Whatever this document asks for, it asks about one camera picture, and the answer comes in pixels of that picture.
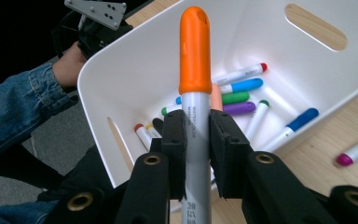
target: jeans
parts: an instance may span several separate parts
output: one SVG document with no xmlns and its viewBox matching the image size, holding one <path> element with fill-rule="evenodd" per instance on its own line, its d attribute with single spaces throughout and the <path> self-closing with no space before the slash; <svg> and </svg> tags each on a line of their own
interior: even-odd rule
<svg viewBox="0 0 358 224">
<path fill-rule="evenodd" d="M 0 153 L 75 103 L 58 84 L 50 63 L 9 77 L 0 84 Z M 43 223 L 57 202 L 0 206 L 0 224 Z"/>
</svg>

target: purple marker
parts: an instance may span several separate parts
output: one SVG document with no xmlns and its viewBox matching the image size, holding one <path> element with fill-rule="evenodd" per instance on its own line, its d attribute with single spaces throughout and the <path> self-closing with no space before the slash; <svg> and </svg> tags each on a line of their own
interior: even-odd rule
<svg viewBox="0 0 358 224">
<path fill-rule="evenodd" d="M 245 101 L 236 104 L 223 105 L 223 111 L 229 115 L 246 114 L 255 111 L 255 103 Z"/>
</svg>

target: orange marker cap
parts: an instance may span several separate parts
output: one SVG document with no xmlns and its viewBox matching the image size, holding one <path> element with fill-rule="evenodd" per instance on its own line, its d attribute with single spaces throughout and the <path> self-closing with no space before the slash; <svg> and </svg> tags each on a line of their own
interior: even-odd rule
<svg viewBox="0 0 358 224">
<path fill-rule="evenodd" d="M 189 7 L 180 20 L 179 93 L 211 93 L 211 47 L 209 20 L 199 7 Z"/>
</svg>

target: red marker cap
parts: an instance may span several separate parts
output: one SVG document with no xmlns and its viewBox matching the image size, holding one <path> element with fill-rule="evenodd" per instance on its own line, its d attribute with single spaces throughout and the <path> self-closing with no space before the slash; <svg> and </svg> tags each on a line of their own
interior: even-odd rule
<svg viewBox="0 0 358 224">
<path fill-rule="evenodd" d="M 135 131 L 138 131 L 138 129 L 139 129 L 139 128 L 142 128 L 142 127 L 144 127 L 144 125 L 141 124 L 141 123 L 139 123 L 139 124 L 135 125 L 134 130 L 135 130 Z"/>
<path fill-rule="evenodd" d="M 267 64 L 266 63 L 261 63 L 261 67 L 263 68 L 263 72 L 265 72 L 267 70 Z"/>
</svg>

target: green marker cap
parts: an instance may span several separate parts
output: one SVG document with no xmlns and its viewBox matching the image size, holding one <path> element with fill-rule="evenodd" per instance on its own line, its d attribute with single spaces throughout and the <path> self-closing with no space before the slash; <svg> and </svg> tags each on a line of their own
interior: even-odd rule
<svg viewBox="0 0 358 224">
<path fill-rule="evenodd" d="M 163 107 L 163 108 L 161 109 L 161 114 L 162 114 L 162 116 L 167 115 L 167 107 Z"/>
<path fill-rule="evenodd" d="M 222 95 L 222 103 L 223 105 L 231 105 L 236 104 L 240 102 L 244 102 L 249 100 L 249 92 L 247 91 L 239 91 L 229 94 L 223 94 Z"/>
<path fill-rule="evenodd" d="M 265 104 L 266 106 L 269 107 L 269 102 L 267 100 L 261 100 L 260 104 Z"/>
</svg>

